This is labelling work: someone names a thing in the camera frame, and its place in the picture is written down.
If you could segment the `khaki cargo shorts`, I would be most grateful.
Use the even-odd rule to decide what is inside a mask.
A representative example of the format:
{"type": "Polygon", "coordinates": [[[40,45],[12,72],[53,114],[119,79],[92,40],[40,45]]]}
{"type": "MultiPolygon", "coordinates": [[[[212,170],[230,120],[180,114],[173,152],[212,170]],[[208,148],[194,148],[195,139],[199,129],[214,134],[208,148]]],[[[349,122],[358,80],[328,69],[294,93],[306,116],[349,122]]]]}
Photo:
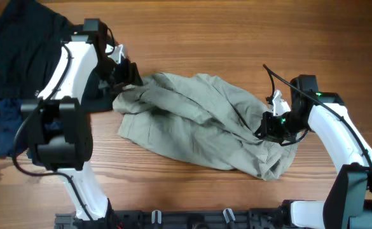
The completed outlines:
{"type": "Polygon", "coordinates": [[[298,150],[258,139],[267,106],[218,76],[154,73],[127,86],[113,109],[123,115],[118,135],[153,153],[265,181],[278,179],[298,150]]]}

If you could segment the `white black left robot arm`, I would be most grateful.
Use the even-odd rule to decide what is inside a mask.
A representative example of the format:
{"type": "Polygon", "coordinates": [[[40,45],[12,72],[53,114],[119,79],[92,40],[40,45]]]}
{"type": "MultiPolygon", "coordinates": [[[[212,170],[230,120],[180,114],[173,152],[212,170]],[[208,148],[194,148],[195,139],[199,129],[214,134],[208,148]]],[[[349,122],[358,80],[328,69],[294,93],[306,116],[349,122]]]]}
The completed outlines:
{"type": "Polygon", "coordinates": [[[75,206],[73,224],[109,224],[110,201],[93,173],[90,113],[110,111],[127,85],[141,85],[137,66],[110,29],[74,32],[61,41],[61,56],[36,100],[24,102],[15,136],[27,139],[31,161],[58,176],[75,206]]]}

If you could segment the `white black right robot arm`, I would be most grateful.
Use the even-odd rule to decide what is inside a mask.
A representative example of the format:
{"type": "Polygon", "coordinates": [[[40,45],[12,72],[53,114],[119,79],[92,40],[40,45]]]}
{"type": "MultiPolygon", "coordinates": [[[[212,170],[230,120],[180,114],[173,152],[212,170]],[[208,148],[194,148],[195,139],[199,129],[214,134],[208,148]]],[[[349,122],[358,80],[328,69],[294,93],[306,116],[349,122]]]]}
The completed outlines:
{"type": "Polygon", "coordinates": [[[267,99],[257,133],[283,146],[299,142],[299,132],[314,132],[337,170],[324,201],[286,200],[262,217],[274,228],[372,228],[372,149],[352,123],[337,93],[292,94],[292,105],[276,91],[267,99]]]}

